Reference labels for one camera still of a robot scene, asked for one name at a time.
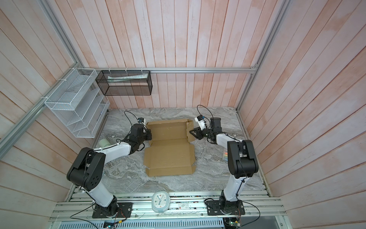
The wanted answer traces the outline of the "brown cardboard box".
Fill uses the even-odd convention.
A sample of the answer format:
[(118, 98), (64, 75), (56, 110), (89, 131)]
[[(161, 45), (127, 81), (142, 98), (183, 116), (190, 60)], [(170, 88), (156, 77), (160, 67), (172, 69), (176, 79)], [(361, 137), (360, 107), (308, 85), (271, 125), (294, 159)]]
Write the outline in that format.
[(144, 150), (149, 177), (191, 175), (195, 172), (193, 120), (177, 119), (148, 122), (152, 140)]

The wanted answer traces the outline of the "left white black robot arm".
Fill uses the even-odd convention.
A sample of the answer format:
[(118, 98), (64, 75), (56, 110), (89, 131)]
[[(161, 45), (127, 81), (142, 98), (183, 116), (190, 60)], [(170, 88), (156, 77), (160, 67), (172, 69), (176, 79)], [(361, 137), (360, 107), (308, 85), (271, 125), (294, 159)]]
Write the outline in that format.
[(83, 188), (94, 200), (95, 209), (108, 218), (117, 215), (117, 197), (101, 182), (104, 165), (138, 151), (145, 141), (152, 140), (151, 130), (138, 123), (131, 126), (128, 135), (117, 143), (103, 148), (82, 148), (71, 165), (67, 179)]

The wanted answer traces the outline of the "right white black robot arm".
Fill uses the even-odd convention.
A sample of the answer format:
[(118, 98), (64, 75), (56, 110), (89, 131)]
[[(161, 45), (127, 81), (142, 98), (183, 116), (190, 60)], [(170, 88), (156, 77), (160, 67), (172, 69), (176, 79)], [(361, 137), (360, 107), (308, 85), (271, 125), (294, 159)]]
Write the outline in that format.
[(196, 139), (206, 138), (209, 143), (222, 146), (227, 151), (227, 164), (230, 178), (222, 190), (218, 201), (208, 199), (206, 206), (209, 215), (244, 214), (243, 202), (239, 195), (246, 182), (259, 170), (253, 142), (240, 140), (222, 131), (221, 119), (212, 117), (207, 126), (203, 115), (197, 116), (195, 122), (199, 127), (190, 131)]

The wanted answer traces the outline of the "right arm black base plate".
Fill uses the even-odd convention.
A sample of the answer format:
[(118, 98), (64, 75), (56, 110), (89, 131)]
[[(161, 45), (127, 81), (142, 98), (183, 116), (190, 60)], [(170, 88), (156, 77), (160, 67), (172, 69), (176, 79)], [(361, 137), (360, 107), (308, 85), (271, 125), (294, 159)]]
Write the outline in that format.
[(209, 216), (218, 216), (218, 215), (241, 216), (246, 214), (243, 202), (241, 200), (228, 202), (208, 198), (204, 200), (204, 204), (206, 205), (207, 214)]

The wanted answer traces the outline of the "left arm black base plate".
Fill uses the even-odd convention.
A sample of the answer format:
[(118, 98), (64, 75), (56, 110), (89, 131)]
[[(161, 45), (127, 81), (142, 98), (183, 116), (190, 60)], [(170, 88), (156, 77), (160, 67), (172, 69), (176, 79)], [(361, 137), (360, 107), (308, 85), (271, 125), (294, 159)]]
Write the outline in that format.
[(133, 203), (131, 202), (112, 202), (108, 207), (101, 207), (96, 204), (92, 218), (129, 218), (132, 213), (132, 206)]

